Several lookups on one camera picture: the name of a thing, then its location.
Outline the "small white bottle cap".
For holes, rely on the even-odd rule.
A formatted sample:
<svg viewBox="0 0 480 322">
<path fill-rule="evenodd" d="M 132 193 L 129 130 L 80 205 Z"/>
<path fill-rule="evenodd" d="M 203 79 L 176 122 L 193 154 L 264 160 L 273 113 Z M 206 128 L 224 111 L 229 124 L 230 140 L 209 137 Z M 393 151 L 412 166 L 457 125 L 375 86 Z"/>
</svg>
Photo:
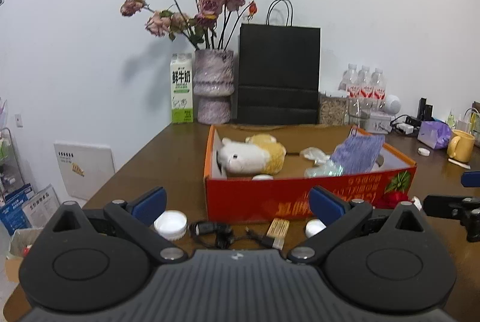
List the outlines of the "small white bottle cap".
<svg viewBox="0 0 480 322">
<path fill-rule="evenodd" d="M 305 235 L 307 238 L 311 238 L 326 228 L 326 225 L 319 219 L 309 220 L 305 225 Z"/>
</svg>

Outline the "large white bottle cap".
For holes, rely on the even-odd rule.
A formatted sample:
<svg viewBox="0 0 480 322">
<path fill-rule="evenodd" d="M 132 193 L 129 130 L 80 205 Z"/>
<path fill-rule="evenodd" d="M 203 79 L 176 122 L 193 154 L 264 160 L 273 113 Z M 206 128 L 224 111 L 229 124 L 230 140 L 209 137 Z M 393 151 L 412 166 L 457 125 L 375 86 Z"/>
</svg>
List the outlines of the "large white bottle cap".
<svg viewBox="0 0 480 322">
<path fill-rule="evenodd" d="M 183 212 L 167 210 L 154 221 L 153 226 L 157 234 L 172 242 L 185 236 L 188 220 Z"/>
</svg>

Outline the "clear plastic bag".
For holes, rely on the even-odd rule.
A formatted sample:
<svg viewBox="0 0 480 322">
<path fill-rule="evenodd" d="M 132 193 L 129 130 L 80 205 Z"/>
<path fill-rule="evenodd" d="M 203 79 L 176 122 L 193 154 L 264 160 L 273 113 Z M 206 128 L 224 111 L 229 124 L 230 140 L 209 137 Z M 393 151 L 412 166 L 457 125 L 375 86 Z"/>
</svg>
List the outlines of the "clear plastic bag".
<svg viewBox="0 0 480 322">
<path fill-rule="evenodd" d="M 331 160 L 326 161 L 324 164 L 307 168 L 304 172 L 306 178 L 341 175 L 343 175 L 343 167 Z"/>
</svg>

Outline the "purple fabric drawstring bag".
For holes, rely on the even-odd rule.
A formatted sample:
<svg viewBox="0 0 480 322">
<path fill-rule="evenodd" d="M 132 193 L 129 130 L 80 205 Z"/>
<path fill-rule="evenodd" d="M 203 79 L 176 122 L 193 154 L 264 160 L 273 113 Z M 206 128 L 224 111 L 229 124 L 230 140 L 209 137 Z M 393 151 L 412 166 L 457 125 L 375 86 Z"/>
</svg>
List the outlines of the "purple fabric drawstring bag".
<svg viewBox="0 0 480 322">
<path fill-rule="evenodd" d="M 383 135 L 361 134 L 357 130 L 336 146 L 330 160 L 342 168 L 343 174 L 369 173 L 384 143 Z"/>
</svg>

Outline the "white yellow plush sheep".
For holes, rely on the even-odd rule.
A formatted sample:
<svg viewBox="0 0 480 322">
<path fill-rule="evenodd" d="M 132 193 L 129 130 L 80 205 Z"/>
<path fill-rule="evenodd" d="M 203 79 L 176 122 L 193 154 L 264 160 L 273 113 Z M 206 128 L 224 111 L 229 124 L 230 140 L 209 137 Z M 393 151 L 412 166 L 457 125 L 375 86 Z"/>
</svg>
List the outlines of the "white yellow plush sheep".
<svg viewBox="0 0 480 322">
<path fill-rule="evenodd" d="M 270 134 L 256 134 L 244 142 L 227 137 L 217 151 L 217 163 L 234 175 L 266 174 L 274 176 L 281 172 L 287 149 Z"/>
</svg>

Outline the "white plastic container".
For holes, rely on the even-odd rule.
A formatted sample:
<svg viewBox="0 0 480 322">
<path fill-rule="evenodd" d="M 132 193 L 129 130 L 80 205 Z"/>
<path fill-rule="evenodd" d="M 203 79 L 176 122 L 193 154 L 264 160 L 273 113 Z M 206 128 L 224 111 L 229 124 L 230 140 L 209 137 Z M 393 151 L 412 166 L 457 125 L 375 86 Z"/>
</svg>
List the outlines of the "white plastic container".
<svg viewBox="0 0 480 322">
<path fill-rule="evenodd" d="M 375 160 L 375 163 L 373 164 L 373 167 L 371 168 L 370 172 L 375 173 L 375 172 L 381 172 L 383 170 L 385 159 L 382 155 L 377 156 L 377 159 Z"/>
</svg>

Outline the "white tissue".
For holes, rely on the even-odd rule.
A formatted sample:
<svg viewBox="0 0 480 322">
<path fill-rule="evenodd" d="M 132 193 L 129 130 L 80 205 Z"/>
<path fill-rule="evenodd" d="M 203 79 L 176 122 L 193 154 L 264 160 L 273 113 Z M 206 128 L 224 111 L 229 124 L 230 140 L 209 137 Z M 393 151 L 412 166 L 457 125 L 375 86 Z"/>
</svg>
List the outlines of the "white tissue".
<svg viewBox="0 0 480 322">
<path fill-rule="evenodd" d="M 304 159 L 311 160 L 316 166 L 326 164 L 330 159 L 330 155 L 317 147 L 308 147 L 300 151 L 299 155 Z"/>
</svg>

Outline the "purple tissue pack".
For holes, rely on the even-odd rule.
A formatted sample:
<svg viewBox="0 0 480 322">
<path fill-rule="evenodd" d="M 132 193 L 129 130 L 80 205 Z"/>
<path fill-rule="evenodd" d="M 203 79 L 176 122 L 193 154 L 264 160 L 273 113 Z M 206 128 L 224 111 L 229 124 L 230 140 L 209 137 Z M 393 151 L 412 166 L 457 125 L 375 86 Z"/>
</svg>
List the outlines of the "purple tissue pack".
<svg viewBox="0 0 480 322">
<path fill-rule="evenodd" d="M 448 146 L 452 130 L 442 121 L 423 121 L 417 140 L 433 150 L 441 150 Z"/>
</svg>

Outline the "small white round lid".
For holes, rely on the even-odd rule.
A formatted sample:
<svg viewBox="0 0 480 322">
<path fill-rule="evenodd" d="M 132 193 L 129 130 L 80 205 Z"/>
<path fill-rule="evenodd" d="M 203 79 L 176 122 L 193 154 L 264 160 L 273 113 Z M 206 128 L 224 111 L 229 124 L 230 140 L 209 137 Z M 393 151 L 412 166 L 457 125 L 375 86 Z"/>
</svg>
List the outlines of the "small white round lid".
<svg viewBox="0 0 480 322">
<path fill-rule="evenodd" d="M 428 157 L 431 154 L 431 152 L 429 150 L 427 150 L 423 147 L 418 147 L 417 152 L 418 152 L 419 155 L 425 156 L 425 157 Z"/>
</svg>

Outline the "blue boxes on floor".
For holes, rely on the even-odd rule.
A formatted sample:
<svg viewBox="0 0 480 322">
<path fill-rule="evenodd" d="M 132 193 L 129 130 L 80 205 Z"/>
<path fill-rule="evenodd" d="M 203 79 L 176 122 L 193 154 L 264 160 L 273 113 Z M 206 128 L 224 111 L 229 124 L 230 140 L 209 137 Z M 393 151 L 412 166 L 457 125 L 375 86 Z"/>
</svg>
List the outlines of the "blue boxes on floor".
<svg viewBox="0 0 480 322">
<path fill-rule="evenodd" d="M 48 185 L 36 192 L 31 184 L 26 184 L 7 195 L 1 206 L 1 222 L 10 236 L 17 229 L 40 229 L 59 208 L 55 189 Z"/>
</svg>

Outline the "beige mahjong tile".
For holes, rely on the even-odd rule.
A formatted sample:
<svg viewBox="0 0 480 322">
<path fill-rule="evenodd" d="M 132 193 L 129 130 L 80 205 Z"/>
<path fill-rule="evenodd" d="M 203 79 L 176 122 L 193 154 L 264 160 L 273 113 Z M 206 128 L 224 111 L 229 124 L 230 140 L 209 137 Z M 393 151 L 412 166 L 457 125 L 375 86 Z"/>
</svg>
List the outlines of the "beige mahjong tile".
<svg viewBox="0 0 480 322">
<path fill-rule="evenodd" d="M 272 247 L 278 250 L 283 248 L 286 235 L 288 233 L 289 220 L 275 218 L 270 224 L 266 236 L 272 240 Z"/>
</svg>

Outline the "water bottle right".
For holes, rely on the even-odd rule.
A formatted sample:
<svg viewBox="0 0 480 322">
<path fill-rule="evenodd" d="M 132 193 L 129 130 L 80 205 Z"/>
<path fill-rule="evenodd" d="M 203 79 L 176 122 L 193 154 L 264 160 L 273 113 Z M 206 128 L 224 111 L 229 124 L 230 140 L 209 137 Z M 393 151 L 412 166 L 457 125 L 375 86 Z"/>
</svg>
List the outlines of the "water bottle right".
<svg viewBox="0 0 480 322">
<path fill-rule="evenodd" d="M 373 85 L 373 98 L 383 101 L 386 96 L 386 79 L 382 69 L 375 68 L 371 77 L 371 82 Z"/>
</svg>

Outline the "water bottle middle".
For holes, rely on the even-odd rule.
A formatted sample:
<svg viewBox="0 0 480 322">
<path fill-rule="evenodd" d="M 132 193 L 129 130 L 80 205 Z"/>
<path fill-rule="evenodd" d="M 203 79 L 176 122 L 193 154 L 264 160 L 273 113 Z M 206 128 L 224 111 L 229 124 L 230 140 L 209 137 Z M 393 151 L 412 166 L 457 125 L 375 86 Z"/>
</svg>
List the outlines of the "water bottle middle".
<svg viewBox="0 0 480 322">
<path fill-rule="evenodd" d="M 359 87 L 359 97 L 360 98 L 370 98 L 373 92 L 373 86 L 371 82 L 370 68 L 366 65 L 363 65 L 360 72 L 358 73 L 358 87 Z"/>
</svg>

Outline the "clear jar with seeds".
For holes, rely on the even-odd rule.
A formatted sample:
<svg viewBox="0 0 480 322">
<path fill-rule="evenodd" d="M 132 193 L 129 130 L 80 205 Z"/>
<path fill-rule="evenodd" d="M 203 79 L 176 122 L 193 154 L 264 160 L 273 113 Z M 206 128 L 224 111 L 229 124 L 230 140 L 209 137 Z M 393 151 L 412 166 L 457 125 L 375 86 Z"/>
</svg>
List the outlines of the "clear jar with seeds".
<svg viewBox="0 0 480 322">
<path fill-rule="evenodd" d="M 319 94 L 319 123 L 328 126 L 344 125 L 348 93 L 345 90 L 321 91 Z"/>
</svg>

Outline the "black paper shopping bag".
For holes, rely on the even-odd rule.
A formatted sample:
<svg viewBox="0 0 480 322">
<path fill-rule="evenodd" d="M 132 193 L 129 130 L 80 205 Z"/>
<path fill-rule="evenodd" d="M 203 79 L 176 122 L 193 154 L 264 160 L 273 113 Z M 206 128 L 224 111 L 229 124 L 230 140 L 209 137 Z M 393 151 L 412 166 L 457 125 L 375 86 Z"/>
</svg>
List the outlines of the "black paper shopping bag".
<svg viewBox="0 0 480 322">
<path fill-rule="evenodd" d="M 267 15 L 240 28 L 236 122 L 315 125 L 321 29 L 294 26 L 290 0 L 272 1 Z"/>
</svg>

